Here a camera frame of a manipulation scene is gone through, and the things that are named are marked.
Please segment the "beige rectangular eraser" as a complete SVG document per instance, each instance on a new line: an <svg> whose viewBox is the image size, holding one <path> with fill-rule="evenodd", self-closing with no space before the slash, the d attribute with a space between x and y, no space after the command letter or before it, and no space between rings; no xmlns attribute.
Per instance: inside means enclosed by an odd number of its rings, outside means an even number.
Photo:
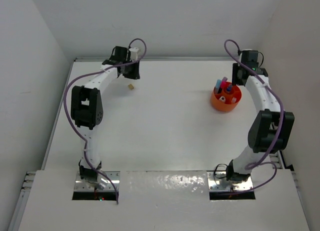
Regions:
<svg viewBox="0 0 320 231"><path fill-rule="evenodd" d="M232 100L231 100L231 103L235 104L236 102L237 102L237 98L233 97Z"/></svg>

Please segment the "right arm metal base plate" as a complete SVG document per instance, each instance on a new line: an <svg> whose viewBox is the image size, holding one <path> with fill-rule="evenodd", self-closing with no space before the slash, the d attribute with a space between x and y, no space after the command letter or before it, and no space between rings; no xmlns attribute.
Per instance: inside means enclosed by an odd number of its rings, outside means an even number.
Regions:
<svg viewBox="0 0 320 231"><path fill-rule="evenodd" d="M240 192L254 187L251 177L246 181L229 181L226 172L222 170L207 171L207 181L210 192Z"/></svg>

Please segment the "blue cap spray bottle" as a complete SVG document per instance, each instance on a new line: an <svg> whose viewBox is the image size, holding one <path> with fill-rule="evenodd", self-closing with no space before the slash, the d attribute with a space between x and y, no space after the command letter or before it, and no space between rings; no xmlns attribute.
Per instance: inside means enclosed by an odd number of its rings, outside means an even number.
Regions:
<svg viewBox="0 0 320 231"><path fill-rule="evenodd" d="M232 84L230 84L230 85L225 89L225 92L226 92L227 94L230 94L231 91L232 91L232 88L233 88L233 86L232 86Z"/></svg>

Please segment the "pink black highlighter pen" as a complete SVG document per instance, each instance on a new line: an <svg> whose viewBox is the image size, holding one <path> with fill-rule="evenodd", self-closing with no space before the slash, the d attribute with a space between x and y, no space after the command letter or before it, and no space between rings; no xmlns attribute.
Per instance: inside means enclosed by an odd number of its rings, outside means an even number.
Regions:
<svg viewBox="0 0 320 231"><path fill-rule="evenodd" d="M222 82L220 83L220 86L219 86L219 89L220 89L220 90L222 90L222 89L223 89L224 84L225 84L225 82L224 82L224 81L222 81Z"/></svg>

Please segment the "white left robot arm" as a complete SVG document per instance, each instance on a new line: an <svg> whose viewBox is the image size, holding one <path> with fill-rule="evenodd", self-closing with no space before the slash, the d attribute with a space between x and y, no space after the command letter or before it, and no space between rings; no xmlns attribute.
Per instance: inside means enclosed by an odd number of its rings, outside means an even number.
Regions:
<svg viewBox="0 0 320 231"><path fill-rule="evenodd" d="M232 65L232 84L247 89L257 115L248 132L248 145L226 168L226 180L230 182L246 181L267 155L284 150L295 121L294 114L285 111L272 92L269 75L258 61L260 54L252 49L238 50L239 60Z"/></svg>

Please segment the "light blue highlighter pen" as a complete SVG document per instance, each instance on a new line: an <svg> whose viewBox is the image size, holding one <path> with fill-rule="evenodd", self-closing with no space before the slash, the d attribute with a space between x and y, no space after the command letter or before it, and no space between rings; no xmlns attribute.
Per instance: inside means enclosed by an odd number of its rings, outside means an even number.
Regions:
<svg viewBox="0 0 320 231"><path fill-rule="evenodd" d="M222 80L221 79L218 79L216 81L216 84L215 84L215 87L214 87L214 94L219 94L221 92L221 84L222 84Z"/></svg>

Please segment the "pink mini stapler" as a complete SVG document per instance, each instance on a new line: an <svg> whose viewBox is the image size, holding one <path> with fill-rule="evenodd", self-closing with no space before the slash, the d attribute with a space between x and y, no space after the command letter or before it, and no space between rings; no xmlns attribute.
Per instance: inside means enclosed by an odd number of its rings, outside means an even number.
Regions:
<svg viewBox="0 0 320 231"><path fill-rule="evenodd" d="M222 102L222 103L225 103L226 102L226 98L224 96L221 96L219 98L219 101Z"/></svg>

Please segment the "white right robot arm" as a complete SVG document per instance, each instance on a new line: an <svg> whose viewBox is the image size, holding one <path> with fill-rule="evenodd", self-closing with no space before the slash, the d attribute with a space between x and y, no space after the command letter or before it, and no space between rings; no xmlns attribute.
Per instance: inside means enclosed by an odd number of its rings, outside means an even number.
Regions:
<svg viewBox="0 0 320 231"><path fill-rule="evenodd" d="M80 177L98 181L102 161L95 141L98 125L104 116L102 94L108 85L119 76L127 79L140 79L139 65L141 49L138 47L116 46L110 58L102 62L100 71L82 86L75 85L71 90L71 119L84 142L79 162Z"/></svg>

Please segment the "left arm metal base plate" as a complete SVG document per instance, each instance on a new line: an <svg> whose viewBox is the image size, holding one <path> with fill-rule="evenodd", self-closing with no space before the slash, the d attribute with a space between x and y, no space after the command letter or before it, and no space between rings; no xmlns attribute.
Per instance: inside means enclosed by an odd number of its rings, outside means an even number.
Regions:
<svg viewBox="0 0 320 231"><path fill-rule="evenodd" d="M103 171L105 175L111 180L116 189L119 189L120 185L120 172L119 171ZM100 192L113 192L114 188L111 182L102 175L98 175L97 179L92 177L82 177L78 171L74 183L75 192L93 192L97 189Z"/></svg>

